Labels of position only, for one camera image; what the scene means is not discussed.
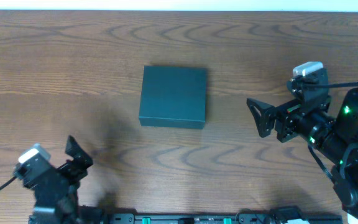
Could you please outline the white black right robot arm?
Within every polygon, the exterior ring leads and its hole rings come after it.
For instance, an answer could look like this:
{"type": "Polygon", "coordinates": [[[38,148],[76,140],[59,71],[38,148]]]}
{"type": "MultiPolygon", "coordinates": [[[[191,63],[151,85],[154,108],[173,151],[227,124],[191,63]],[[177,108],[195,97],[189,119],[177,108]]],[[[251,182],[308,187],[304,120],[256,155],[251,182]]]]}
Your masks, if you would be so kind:
{"type": "Polygon", "coordinates": [[[333,183],[342,209],[358,219],[358,88],[347,92],[336,118],[327,114],[331,97],[319,90],[314,99],[302,97],[280,106],[247,99],[259,133],[272,130],[280,142],[301,136],[312,154],[319,151],[334,165],[321,169],[333,183]]]}

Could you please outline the dark green gift box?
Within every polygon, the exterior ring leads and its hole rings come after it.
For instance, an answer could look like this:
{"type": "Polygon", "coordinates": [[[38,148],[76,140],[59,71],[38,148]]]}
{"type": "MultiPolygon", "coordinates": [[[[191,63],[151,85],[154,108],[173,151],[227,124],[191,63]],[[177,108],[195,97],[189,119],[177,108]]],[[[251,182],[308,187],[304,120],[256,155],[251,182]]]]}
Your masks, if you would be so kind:
{"type": "Polygon", "coordinates": [[[208,70],[144,67],[139,108],[142,126],[203,129],[208,70]]]}

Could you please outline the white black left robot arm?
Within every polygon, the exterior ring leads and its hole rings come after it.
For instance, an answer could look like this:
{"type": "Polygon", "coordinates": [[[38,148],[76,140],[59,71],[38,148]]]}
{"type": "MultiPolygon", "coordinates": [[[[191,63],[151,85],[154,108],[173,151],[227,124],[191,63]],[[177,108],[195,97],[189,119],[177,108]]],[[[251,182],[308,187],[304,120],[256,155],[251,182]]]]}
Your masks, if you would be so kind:
{"type": "Polygon", "coordinates": [[[68,136],[65,153],[71,159],[54,167],[40,155],[30,160],[26,186],[34,191],[31,223],[107,223],[106,214],[96,207],[79,204],[80,181],[88,175],[92,158],[73,136],[68,136]]]}

